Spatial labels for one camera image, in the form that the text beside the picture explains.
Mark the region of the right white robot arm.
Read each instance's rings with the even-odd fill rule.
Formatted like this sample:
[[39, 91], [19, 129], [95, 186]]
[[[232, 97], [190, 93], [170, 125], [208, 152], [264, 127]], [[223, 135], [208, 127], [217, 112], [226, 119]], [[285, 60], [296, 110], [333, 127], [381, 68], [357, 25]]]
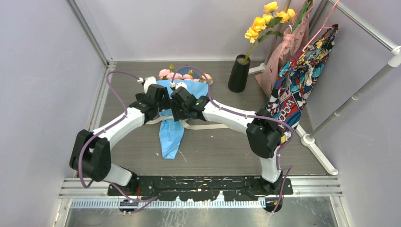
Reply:
[[207, 96], [196, 98], [186, 88], [179, 86], [170, 97], [175, 121], [191, 118], [217, 122], [245, 134], [251, 151], [260, 158], [263, 190], [275, 194], [281, 188], [282, 171], [278, 167], [278, 149], [282, 132], [278, 121], [267, 110], [252, 112], [236, 109]]

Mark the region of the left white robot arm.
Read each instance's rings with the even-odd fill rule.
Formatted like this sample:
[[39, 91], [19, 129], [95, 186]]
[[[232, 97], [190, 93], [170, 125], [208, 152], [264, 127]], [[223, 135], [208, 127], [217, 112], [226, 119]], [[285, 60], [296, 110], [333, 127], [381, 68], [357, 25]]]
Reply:
[[146, 92], [136, 94], [136, 99], [126, 112], [103, 127], [94, 131], [79, 131], [69, 162], [72, 169], [95, 182], [107, 181], [119, 185], [126, 195], [137, 191], [137, 176], [112, 163], [111, 149], [128, 133], [170, 107], [167, 88], [159, 84], [151, 84]]

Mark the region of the cream ribbon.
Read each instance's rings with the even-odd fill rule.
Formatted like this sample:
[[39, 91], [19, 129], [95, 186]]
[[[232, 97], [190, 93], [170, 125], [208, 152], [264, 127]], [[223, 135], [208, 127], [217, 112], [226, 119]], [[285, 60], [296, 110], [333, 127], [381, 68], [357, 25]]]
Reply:
[[[172, 116], [160, 116], [156, 118], [155, 120], [151, 120], [147, 122], [146, 124], [152, 125], [156, 124], [158, 122], [166, 121], [166, 120], [173, 120], [174, 118]], [[205, 125], [190, 125], [186, 123], [184, 120], [180, 121], [181, 125], [189, 130], [212, 130], [212, 129], [230, 129], [227, 125], [224, 124], [205, 124]]]

